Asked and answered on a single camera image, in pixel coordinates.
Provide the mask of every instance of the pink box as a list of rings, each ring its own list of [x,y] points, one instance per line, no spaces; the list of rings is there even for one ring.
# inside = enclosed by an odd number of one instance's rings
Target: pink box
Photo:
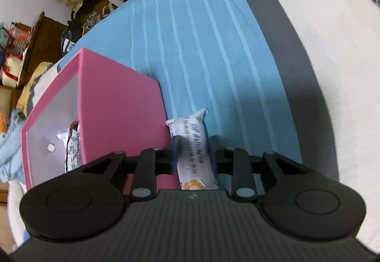
[[[114,151],[139,155],[164,148],[170,136],[160,87],[122,64],[81,49],[58,73],[21,132],[27,189],[64,173],[65,145],[57,134],[78,119],[83,164]],[[47,146],[54,144],[55,151]],[[129,192],[128,177],[125,192]],[[156,177],[157,189],[180,189],[178,175]]]

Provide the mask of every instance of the bed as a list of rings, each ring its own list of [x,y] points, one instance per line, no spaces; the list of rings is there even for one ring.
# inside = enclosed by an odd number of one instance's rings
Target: bed
[[[206,107],[208,136],[227,147],[273,150],[354,188],[367,205],[358,238],[378,252],[379,25],[371,0],[129,0],[28,108],[91,49],[158,81],[168,119]]]

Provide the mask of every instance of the ridged black surface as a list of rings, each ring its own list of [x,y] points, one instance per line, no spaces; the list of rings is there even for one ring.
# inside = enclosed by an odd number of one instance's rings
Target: ridged black surface
[[[354,238],[320,243],[290,238],[264,221],[253,204],[234,202],[221,190],[161,190],[152,201],[132,204],[101,235],[76,243],[33,238],[12,258],[16,262],[366,262],[375,255]]]

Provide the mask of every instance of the striped blue cloth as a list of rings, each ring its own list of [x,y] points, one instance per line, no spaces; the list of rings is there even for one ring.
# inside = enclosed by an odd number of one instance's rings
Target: striped blue cloth
[[[129,0],[60,66],[83,47],[158,81],[168,118],[206,107],[208,136],[301,162],[278,69],[246,0]]]

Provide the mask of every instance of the white wall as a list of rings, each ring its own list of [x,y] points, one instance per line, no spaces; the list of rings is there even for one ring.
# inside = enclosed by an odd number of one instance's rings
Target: white wall
[[[31,26],[42,11],[65,25],[70,19],[71,10],[56,0],[0,0],[0,23],[9,26],[14,21]]]

